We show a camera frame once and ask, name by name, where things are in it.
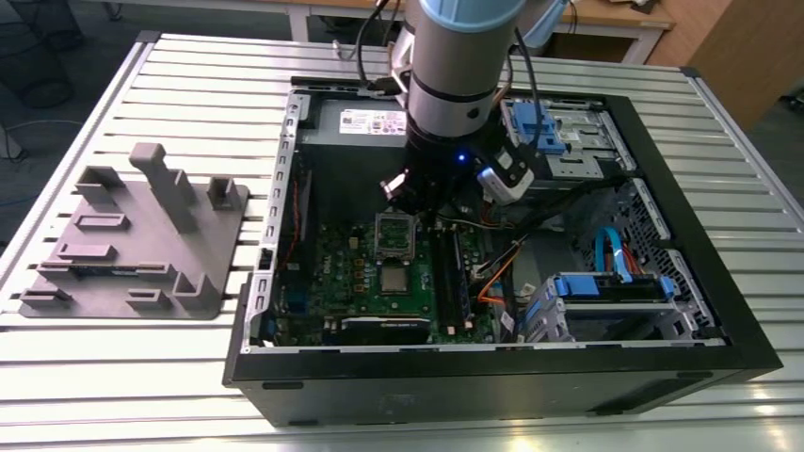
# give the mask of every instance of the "green circuit board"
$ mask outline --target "green circuit board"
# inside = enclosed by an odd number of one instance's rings
[[[434,344],[486,342],[491,322],[487,315],[474,316],[473,328],[466,331],[446,334],[438,329],[429,243],[421,229],[411,234],[414,254],[410,260],[390,258],[377,261],[374,228],[378,224],[366,222],[319,227],[314,280],[305,297],[305,316],[287,320],[285,330],[293,334],[286,345],[322,345],[325,319],[357,316],[426,319],[430,321],[427,342]],[[381,227],[382,231],[377,236],[379,246],[397,249],[406,247],[406,237],[410,235],[406,234],[403,222],[386,220]],[[481,235],[466,228],[459,238],[461,257],[465,266],[470,267],[481,262]]]

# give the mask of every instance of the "black case frame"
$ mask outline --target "black case frame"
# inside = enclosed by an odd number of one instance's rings
[[[301,86],[353,81],[298,80]],[[486,352],[241,354],[241,294],[223,384],[238,388],[275,426],[395,424],[643,412],[713,383],[751,379],[781,367],[703,227],[625,97],[545,92],[597,100],[637,162],[718,329],[722,347],[586,347]]]

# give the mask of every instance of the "motherboard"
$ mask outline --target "motherboard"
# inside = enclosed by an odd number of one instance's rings
[[[453,233],[469,269],[482,260],[481,233],[471,228]],[[286,313],[273,320],[269,334],[279,345],[299,347],[490,342],[490,312],[466,313],[462,328],[445,328],[431,259],[427,232],[407,215],[382,213],[373,222],[321,224],[313,282],[282,290]]]

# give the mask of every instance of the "white cable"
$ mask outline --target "white cable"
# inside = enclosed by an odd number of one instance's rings
[[[473,221],[466,221],[466,220],[458,219],[458,218],[446,218],[446,217],[442,217],[441,215],[438,215],[438,218],[450,223],[466,224],[469,226],[473,226],[474,228],[487,229],[490,231],[501,231],[505,229],[513,229],[513,228],[505,227],[505,226],[486,226],[485,224],[474,223]]]
[[[6,128],[5,130],[7,130],[9,132],[11,130],[15,129],[21,129],[22,127],[27,127],[29,125],[34,125],[34,124],[49,124],[49,123],[55,123],[55,124],[74,124],[74,125],[83,125],[82,122],[78,121],[67,121],[67,120],[41,120],[41,121],[29,121],[29,122],[22,122],[21,124],[15,124],[11,127]]]

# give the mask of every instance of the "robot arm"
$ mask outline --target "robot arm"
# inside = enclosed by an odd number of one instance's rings
[[[541,45],[567,2],[407,1],[391,55],[397,99],[407,112],[407,158],[401,173],[382,183],[402,211],[435,211],[471,178],[499,203],[521,197],[534,152],[507,140],[494,93],[517,24],[533,24],[523,40]]]

